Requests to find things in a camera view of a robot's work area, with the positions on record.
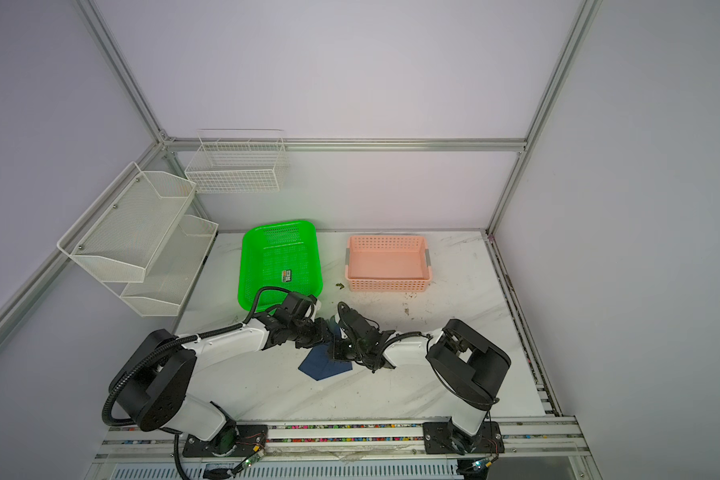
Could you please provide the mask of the white mesh lower shelf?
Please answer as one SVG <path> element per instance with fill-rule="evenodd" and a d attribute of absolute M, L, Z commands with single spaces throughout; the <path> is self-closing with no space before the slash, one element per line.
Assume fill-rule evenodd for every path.
<path fill-rule="evenodd" d="M 184 215 L 142 283 L 120 299 L 141 317 L 175 317 L 184 305 L 218 232 L 218 224 Z"/>

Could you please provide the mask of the aluminium mounting rail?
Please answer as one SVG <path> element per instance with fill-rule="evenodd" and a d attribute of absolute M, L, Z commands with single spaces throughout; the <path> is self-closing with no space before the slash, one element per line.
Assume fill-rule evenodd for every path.
<path fill-rule="evenodd" d="M 506 457 L 591 455 L 578 421 L 573 417 L 496 418 Z M 413 459 L 425 452 L 422 420 L 276 421 L 267 426 L 267 460 Z M 136 428 L 111 428 L 95 454 L 96 463 L 167 461 L 173 437 Z M 457 458 L 458 454 L 439 454 Z"/>

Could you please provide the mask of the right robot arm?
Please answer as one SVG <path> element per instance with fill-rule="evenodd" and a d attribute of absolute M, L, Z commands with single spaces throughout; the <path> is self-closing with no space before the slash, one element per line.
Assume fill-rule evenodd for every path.
<path fill-rule="evenodd" d="M 344 302 L 335 323 L 341 338 L 329 348 L 332 359 L 375 373 L 427 365 L 439 384 L 461 402 L 448 421 L 423 425 L 429 453 L 501 453 L 491 410 L 512 365 L 508 354 L 460 319 L 431 332 L 382 330 Z"/>

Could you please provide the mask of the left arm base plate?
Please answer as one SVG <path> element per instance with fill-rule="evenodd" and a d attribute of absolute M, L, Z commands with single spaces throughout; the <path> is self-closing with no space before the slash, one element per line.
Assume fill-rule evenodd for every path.
<path fill-rule="evenodd" d="M 268 430 L 265 424 L 237 424 L 235 427 L 223 427 L 208 441 L 190 435 L 182 455 L 186 458 L 247 457 L 254 453 L 256 447 L 265 447 Z"/>

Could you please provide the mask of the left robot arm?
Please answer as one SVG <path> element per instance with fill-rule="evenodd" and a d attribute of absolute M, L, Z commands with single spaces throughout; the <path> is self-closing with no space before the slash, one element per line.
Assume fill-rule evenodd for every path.
<path fill-rule="evenodd" d="M 224 410 L 189 393 L 193 377 L 232 358 L 292 343 L 297 349 L 330 344 L 335 329 L 317 316 L 319 301 L 277 287 L 285 295 L 274 306 L 254 303 L 231 326 L 179 337 L 151 332 L 114 376 L 101 410 L 110 427 L 137 426 L 214 440 L 234 427 Z"/>

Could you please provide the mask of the white mesh shelf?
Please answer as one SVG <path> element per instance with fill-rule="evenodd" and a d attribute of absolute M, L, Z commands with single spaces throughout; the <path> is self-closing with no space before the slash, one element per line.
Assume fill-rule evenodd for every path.
<path fill-rule="evenodd" d="M 218 224 L 184 215 L 142 283 L 120 299 L 141 317 L 175 317 L 184 305 L 218 232 Z"/>
<path fill-rule="evenodd" d="M 101 283 L 142 283 L 195 197 L 196 184 L 129 164 L 57 248 Z"/>

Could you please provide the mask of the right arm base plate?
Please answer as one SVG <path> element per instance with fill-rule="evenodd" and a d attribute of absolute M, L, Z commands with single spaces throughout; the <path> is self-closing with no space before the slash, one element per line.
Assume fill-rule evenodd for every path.
<path fill-rule="evenodd" d="M 503 454 L 505 445 L 499 424 L 483 421 L 475 435 L 468 435 L 451 421 L 422 425 L 425 452 L 434 454 Z"/>

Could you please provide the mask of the pink plastic basket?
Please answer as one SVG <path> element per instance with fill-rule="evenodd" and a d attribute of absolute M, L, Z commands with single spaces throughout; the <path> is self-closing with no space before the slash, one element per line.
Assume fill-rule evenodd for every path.
<path fill-rule="evenodd" d="M 415 235 L 353 235 L 345 277 L 354 292 L 423 292 L 433 278 L 428 242 Z"/>

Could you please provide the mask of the white mesh upper shelf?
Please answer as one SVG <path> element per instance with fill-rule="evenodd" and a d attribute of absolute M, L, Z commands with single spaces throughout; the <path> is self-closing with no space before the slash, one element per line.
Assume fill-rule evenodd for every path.
<path fill-rule="evenodd" d="M 142 283 L 195 197 L 196 184 L 129 164 L 57 248 L 101 283 Z"/>

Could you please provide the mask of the green plastic basket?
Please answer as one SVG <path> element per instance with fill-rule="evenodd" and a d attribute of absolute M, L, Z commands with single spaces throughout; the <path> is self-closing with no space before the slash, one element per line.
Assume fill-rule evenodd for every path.
<path fill-rule="evenodd" d="M 292 281 L 282 282 L 282 272 Z M 282 302 L 280 287 L 318 297 L 323 290 L 319 245 L 315 226 L 306 220 L 263 225 L 242 238 L 238 303 L 248 311 L 262 311 Z"/>

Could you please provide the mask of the dark blue paper napkin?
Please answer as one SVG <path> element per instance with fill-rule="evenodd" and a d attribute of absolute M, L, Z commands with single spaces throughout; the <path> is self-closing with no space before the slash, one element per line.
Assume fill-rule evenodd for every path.
<path fill-rule="evenodd" d="M 343 340 L 340 327 L 333 320 L 327 321 L 327 340 L 314 345 L 298 370 L 315 381 L 326 380 L 352 371 L 352 362 L 341 353 Z"/>

